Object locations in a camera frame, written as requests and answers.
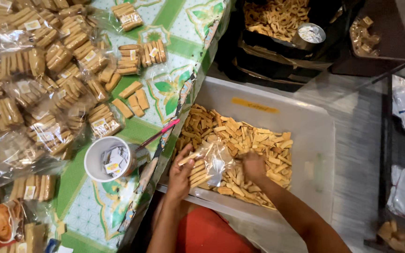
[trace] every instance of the orange tape label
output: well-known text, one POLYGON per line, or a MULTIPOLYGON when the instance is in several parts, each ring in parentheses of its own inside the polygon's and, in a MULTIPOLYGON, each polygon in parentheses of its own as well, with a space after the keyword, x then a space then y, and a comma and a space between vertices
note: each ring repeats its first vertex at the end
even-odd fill
POLYGON ((272 107, 268 107, 266 105, 258 104, 258 103, 247 101, 247 100, 243 100, 243 99, 237 98, 237 97, 233 97, 232 102, 234 104, 239 104, 239 105, 242 105, 242 106, 250 107, 250 108, 260 110, 260 111, 264 111, 264 112, 269 112, 269 113, 278 113, 279 112, 279 110, 276 109, 276 108, 272 108, 272 107))

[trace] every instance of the person's left hand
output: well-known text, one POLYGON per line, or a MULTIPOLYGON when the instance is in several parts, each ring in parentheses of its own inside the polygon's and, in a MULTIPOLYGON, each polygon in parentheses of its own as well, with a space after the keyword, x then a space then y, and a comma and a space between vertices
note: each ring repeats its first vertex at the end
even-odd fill
POLYGON ((193 169, 195 161, 190 159, 186 164, 179 166, 177 163, 188 156, 192 150, 191 143, 187 144, 182 151, 176 156, 173 164, 170 168, 170 179, 168 181, 168 190, 166 191, 166 197, 171 200, 181 201, 187 197, 190 192, 190 184, 188 182, 188 176, 193 169))

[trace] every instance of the paper cup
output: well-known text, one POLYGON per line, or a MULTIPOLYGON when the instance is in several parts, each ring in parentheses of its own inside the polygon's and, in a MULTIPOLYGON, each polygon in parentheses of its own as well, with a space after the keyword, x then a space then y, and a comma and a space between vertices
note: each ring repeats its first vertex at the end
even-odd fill
POLYGON ((135 157, 135 152, 129 148, 125 141, 115 136, 107 136, 95 141, 87 149, 86 156, 84 158, 84 168, 86 169, 87 175, 98 182, 110 182, 121 176, 127 176, 135 169, 136 164, 137 159, 135 157), (122 145, 127 147, 130 156, 126 167, 121 170, 121 174, 116 177, 112 177, 111 175, 108 175, 106 170, 103 168, 101 156, 105 151, 110 150, 112 147, 122 145))

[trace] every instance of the plastic container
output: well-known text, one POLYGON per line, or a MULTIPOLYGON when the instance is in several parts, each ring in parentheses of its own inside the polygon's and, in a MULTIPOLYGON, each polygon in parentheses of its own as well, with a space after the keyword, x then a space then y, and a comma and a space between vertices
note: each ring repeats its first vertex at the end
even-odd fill
POLYGON ((84 168, 87 175, 97 182, 110 182, 121 176, 127 176, 134 171, 137 165, 137 159, 135 152, 127 145, 125 141, 115 136, 103 137, 95 142, 87 149, 86 156, 84 158, 84 168), (102 168, 101 155, 104 151, 111 149, 111 147, 124 145, 127 147, 131 155, 127 161, 127 165, 121 171, 121 174, 115 177, 108 175, 102 168))
MULTIPOLYGON (((205 78, 195 103, 255 127, 292 132, 290 192, 331 223, 335 126, 325 109, 211 77, 205 78)), ((157 188, 162 192, 166 192, 166 174, 159 182, 163 186, 157 188)), ((186 200, 264 227, 286 224, 278 211, 198 187, 186 200)))

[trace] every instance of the green tablecloth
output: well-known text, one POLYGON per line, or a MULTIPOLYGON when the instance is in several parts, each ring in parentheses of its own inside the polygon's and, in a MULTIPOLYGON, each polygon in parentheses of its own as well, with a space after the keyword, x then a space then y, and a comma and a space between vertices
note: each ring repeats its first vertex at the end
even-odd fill
MULTIPOLYGON (((167 61, 143 69, 140 76, 121 79, 112 93, 114 98, 138 80, 144 85, 151 107, 142 118, 126 119, 126 127, 116 136, 135 148, 171 119, 180 118, 181 123, 173 133, 166 133, 137 153, 140 173, 137 169, 127 178, 103 184, 91 180, 83 166, 90 143, 68 164, 53 208, 58 219, 67 224, 67 232, 60 238, 62 244, 74 252, 115 252, 124 234, 125 242, 133 239, 215 57, 232 6, 229 0, 127 1, 136 7, 144 25, 130 32, 107 32, 108 39, 114 47, 162 39, 167 61)), ((121 1, 96 0, 92 5, 109 9, 114 2, 121 1)), ((50 236, 57 237, 55 226, 50 236)))

